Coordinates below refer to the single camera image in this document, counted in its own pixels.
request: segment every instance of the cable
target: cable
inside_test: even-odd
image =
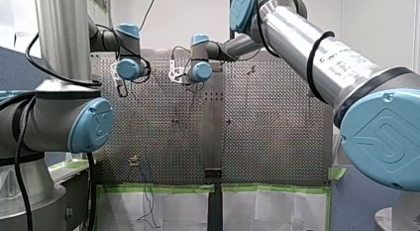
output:
[[[121,54],[121,39],[120,39],[120,37],[117,35],[117,32],[115,32],[115,30],[114,30],[114,29],[111,29],[111,28],[109,28],[109,27],[107,27],[107,26],[104,26],[104,25],[99,25],[99,24],[96,24],[96,27],[100,27],[100,28],[103,28],[103,29],[105,29],[105,30],[108,30],[109,32],[111,32],[111,33],[114,35],[114,38],[115,38],[115,40],[116,40],[116,41],[117,41],[117,43],[118,43],[118,50],[115,52],[115,58],[116,58],[116,59],[119,59],[119,58],[120,58],[120,54]],[[108,49],[106,49],[106,45],[105,45],[105,41],[104,41],[104,34],[103,34],[103,33],[101,34],[101,40],[102,40],[102,45],[103,45],[103,47],[104,47],[105,51],[108,51],[108,52],[109,52],[109,50],[108,50]]]
[[[321,96],[321,94],[319,93],[318,89],[316,88],[315,82],[314,82],[314,78],[313,78],[313,66],[314,66],[314,58],[315,58],[315,54],[319,48],[319,46],[321,45],[322,41],[329,38],[329,37],[335,37],[334,32],[328,31],[325,32],[321,38],[319,38],[319,40],[317,40],[314,44],[314,46],[312,47],[311,53],[309,54],[308,57],[308,63],[306,65],[306,80],[308,81],[309,84],[309,88],[311,89],[312,93],[323,103],[327,104],[327,102],[325,101],[325,99]]]
[[[87,153],[87,161],[89,162],[90,170],[90,212],[89,212],[89,224],[87,231],[92,231],[95,224],[96,216],[96,171],[95,171],[95,160],[93,159],[92,153]]]
[[[263,44],[263,46],[265,47],[265,49],[272,55],[272,56],[274,56],[274,57],[276,57],[276,58],[279,58],[279,56],[278,56],[278,54],[277,53],[275,53],[274,51],[272,51],[270,48],[269,48],[269,46],[268,46],[268,44],[266,43],[266,41],[265,41],[265,38],[264,38],[264,36],[263,36],[263,29],[262,29],[262,16],[261,16],[261,13],[260,13],[260,2],[259,2],[259,0],[256,0],[256,4],[257,4],[257,25],[259,26],[259,34],[260,34],[260,38],[261,38],[261,40],[262,40],[262,44]]]
[[[152,7],[154,6],[155,0],[152,0],[151,5],[149,6],[148,11],[146,12],[145,18],[143,19],[143,23],[142,26],[140,27],[139,31],[143,28],[143,26],[145,25],[146,19],[148,18],[149,13],[152,10]]]
[[[129,96],[126,80],[123,80],[123,86],[124,86],[124,89],[126,90],[126,94],[121,93],[121,85],[117,86],[118,96],[120,96],[120,98],[126,98],[127,96]]]
[[[56,74],[46,68],[43,68],[42,66],[40,66],[39,64],[37,64],[31,57],[31,48],[34,45],[34,43],[37,41],[37,39],[40,37],[40,34],[37,33],[35,35],[35,37],[32,39],[32,41],[29,43],[28,47],[25,50],[25,57],[27,58],[28,62],[33,65],[34,67],[36,67],[37,69],[45,72],[46,74],[53,76],[57,79],[63,80],[65,82],[71,83],[71,84],[75,84],[75,85],[79,85],[79,86],[101,86],[102,83],[100,81],[93,81],[93,83],[89,83],[89,82],[83,82],[83,81],[78,81],[78,80],[73,80],[67,77],[64,77],[62,75]]]
[[[135,83],[135,84],[143,84],[143,83],[145,83],[146,81],[148,81],[149,79],[150,79],[150,77],[151,77],[151,74],[152,74],[152,67],[151,67],[151,63],[148,61],[148,60],[146,60],[146,59],[144,59],[143,57],[142,57],[142,55],[137,55],[137,54],[135,54],[133,51],[131,51],[131,50],[129,50],[124,44],[123,44],[123,42],[121,41],[121,39],[120,39],[120,37],[117,35],[117,33],[113,30],[113,29],[111,29],[111,28],[109,28],[109,27],[106,27],[106,26],[103,26],[103,25],[96,25],[96,26],[98,26],[98,27],[102,27],[102,28],[104,28],[104,29],[106,29],[106,30],[108,30],[108,31],[110,31],[110,32],[112,32],[113,34],[114,34],[114,37],[115,37],[115,39],[117,40],[117,42],[118,42],[118,46],[119,46],[119,49],[118,49],[118,55],[116,55],[116,58],[117,59],[119,59],[120,58],[120,54],[121,54],[121,48],[123,48],[124,50],[126,50],[127,52],[129,52],[133,57],[137,57],[137,58],[139,58],[140,60],[142,60],[142,61],[144,61],[145,62],[145,64],[146,64],[146,69],[148,69],[149,70],[149,74],[148,74],[148,77],[146,77],[146,79],[144,79],[144,80],[142,80],[142,81],[134,81],[134,80],[131,80],[131,82],[133,82],[133,83]],[[120,91],[120,87],[117,87],[117,90],[118,90],[118,93],[119,93],[119,95],[120,95],[120,97],[123,97],[123,98],[125,98],[125,97],[127,97],[127,96],[121,96],[121,91]]]
[[[25,93],[15,95],[15,96],[13,96],[9,99],[5,99],[0,103],[0,111],[3,110],[4,108],[8,107],[9,105],[18,103],[18,102],[23,101],[23,100],[31,99],[34,96],[35,96],[35,92],[31,91],[31,92],[25,92]]]
[[[25,188],[24,180],[22,178],[20,158],[21,158],[22,146],[24,144],[24,137],[25,137],[25,133],[26,133],[27,125],[28,125],[29,113],[31,109],[34,107],[34,105],[35,105],[35,97],[31,99],[31,101],[29,102],[29,105],[25,108],[22,114],[23,117],[22,117],[22,124],[20,128],[21,131],[19,133],[19,139],[16,144],[16,154],[15,154],[16,180],[18,182],[19,188],[21,189],[22,198],[25,204],[28,231],[34,231],[34,223],[32,219],[31,201],[29,200],[29,195]]]
[[[185,47],[183,47],[183,46],[175,46],[175,48],[173,48],[173,50],[172,50],[172,54],[170,55],[170,58],[171,59],[175,59],[175,50],[176,49],[182,49],[182,50],[188,52],[189,54],[191,54],[191,51],[188,50],[188,49],[186,49]]]
[[[252,59],[252,58],[255,58],[260,52],[262,51],[262,49],[259,49],[259,50],[257,50],[257,52],[254,54],[254,55],[252,55],[251,57],[249,57],[249,58],[245,58],[245,59],[237,59],[238,61],[245,61],[245,60],[250,60],[250,59]]]

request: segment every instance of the perforated metal panel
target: perforated metal panel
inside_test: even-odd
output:
[[[225,73],[223,181],[323,184],[332,117],[306,82],[266,53]]]
[[[221,166],[223,182],[320,185],[327,180],[331,110],[308,96],[306,83],[283,60],[262,52],[255,60],[226,63],[224,79],[212,79],[203,92],[191,93],[169,81],[170,52],[143,51],[142,56],[151,61],[153,75],[145,84],[128,82],[127,98],[118,96],[111,79],[113,55],[92,58],[94,71],[104,83],[103,96],[115,108],[113,134],[99,166],[100,182],[146,178],[155,183],[203,183],[203,164],[213,164],[214,169]],[[186,60],[184,55],[179,65]],[[212,84],[219,82],[223,92]],[[216,132],[212,133],[223,134],[222,141],[214,140],[223,143],[223,152],[213,157],[207,153],[217,146],[205,143],[209,138],[203,132],[204,125],[213,123],[212,116],[203,116],[209,102],[204,101],[209,96],[204,93],[212,89],[222,93],[218,96],[225,103],[224,116],[213,118],[226,121],[224,127],[213,128]],[[138,167],[129,166],[134,156],[140,159]],[[213,161],[206,163],[204,158]],[[142,175],[142,168],[149,170],[148,164],[152,175]]]
[[[99,166],[100,182],[202,183],[201,92],[191,93],[170,82],[169,52],[143,51],[142,56],[151,61],[153,74],[144,84],[127,82],[127,98],[119,97],[111,78],[113,55],[92,59],[104,83],[102,94],[115,111],[113,133]],[[184,65],[186,58],[179,63]],[[140,159],[138,167],[129,166],[134,156]]]

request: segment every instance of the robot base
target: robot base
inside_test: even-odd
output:
[[[34,230],[65,231],[65,188],[58,185],[51,199],[36,203],[32,207]],[[0,214],[1,230],[27,230],[26,213],[20,212],[8,216]]]

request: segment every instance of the green tape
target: green tape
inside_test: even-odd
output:
[[[344,176],[344,174],[346,173],[346,170],[347,169],[344,169],[344,168],[329,168],[328,178],[339,180]]]
[[[56,165],[49,166],[49,169],[54,170],[58,168],[67,168],[67,169],[80,169],[83,167],[88,166],[89,162],[87,160],[78,160],[78,161],[72,161],[68,162],[67,166],[64,162],[58,163]]]
[[[100,193],[135,193],[144,192],[150,193],[211,193],[214,192],[214,185],[163,185],[163,184],[146,184],[146,188],[142,183],[127,183],[127,184],[104,184],[98,185],[97,190]]]
[[[289,193],[307,193],[307,194],[325,194],[327,191],[323,187],[305,187],[296,185],[279,185],[279,184],[222,184],[224,192],[251,192],[251,191],[276,191]]]
[[[327,189],[327,204],[325,209],[325,231],[330,231],[330,215],[331,215],[331,188],[325,188]]]

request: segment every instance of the blue cap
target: blue cap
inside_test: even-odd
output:
[[[420,191],[420,90],[370,94],[346,113],[344,151],[365,175],[386,186]]]
[[[195,46],[209,41],[209,36],[204,34],[196,34],[191,37],[191,45]]]
[[[254,14],[256,0],[232,0],[229,24],[232,31],[242,33]]]
[[[113,108],[104,98],[91,100],[79,113],[68,135],[68,150],[92,153],[102,148],[112,130]]]
[[[122,79],[135,80],[143,76],[145,70],[135,60],[124,58],[117,62],[117,73]]]
[[[191,72],[194,82],[203,82],[210,78],[213,69],[208,62],[201,61],[192,68]]]
[[[135,39],[140,38],[139,27],[137,25],[121,23],[119,26],[117,26],[117,31]]]
[[[0,102],[10,97],[29,92],[29,90],[1,90],[0,91]]]

